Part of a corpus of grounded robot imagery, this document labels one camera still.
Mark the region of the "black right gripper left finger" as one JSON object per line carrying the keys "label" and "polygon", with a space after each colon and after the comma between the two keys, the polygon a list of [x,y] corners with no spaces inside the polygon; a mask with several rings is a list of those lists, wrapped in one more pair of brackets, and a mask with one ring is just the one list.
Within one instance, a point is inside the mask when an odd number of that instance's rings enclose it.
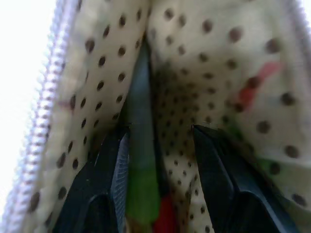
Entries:
{"label": "black right gripper left finger", "polygon": [[129,128],[107,134],[76,175],[53,233],[122,233],[129,164]]}

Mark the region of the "green capped marker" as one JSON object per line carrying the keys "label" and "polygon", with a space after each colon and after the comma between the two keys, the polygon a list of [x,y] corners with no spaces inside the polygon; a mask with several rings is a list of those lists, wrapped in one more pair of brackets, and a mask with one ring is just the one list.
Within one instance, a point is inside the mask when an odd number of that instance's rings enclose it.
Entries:
{"label": "green capped marker", "polygon": [[158,217],[160,197],[151,108],[150,55],[146,44],[141,46],[135,64],[126,100],[126,119],[130,129],[126,215],[141,225],[149,225]]}

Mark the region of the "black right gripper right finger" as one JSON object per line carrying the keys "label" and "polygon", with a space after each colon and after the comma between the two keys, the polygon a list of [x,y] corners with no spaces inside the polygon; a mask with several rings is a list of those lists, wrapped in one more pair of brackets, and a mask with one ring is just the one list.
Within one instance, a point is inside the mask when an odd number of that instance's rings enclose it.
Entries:
{"label": "black right gripper right finger", "polygon": [[219,130],[192,127],[201,187],[215,233],[299,233],[277,191]]}

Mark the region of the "polka dot zipper pouch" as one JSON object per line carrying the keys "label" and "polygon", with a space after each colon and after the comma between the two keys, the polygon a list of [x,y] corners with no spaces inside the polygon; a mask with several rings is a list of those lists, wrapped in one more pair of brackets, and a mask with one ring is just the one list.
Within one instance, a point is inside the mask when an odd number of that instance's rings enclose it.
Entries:
{"label": "polka dot zipper pouch", "polygon": [[311,0],[0,0],[0,233],[53,233],[76,175],[129,128],[143,44],[177,233],[215,233],[193,125],[230,139],[311,233]]}

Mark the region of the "red capped marker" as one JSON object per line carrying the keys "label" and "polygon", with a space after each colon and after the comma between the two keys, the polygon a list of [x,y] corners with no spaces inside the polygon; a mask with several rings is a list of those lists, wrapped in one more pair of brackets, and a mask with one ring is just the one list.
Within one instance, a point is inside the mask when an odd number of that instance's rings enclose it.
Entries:
{"label": "red capped marker", "polygon": [[153,223],[153,233],[177,233],[178,226],[170,195],[161,198],[159,215]]}

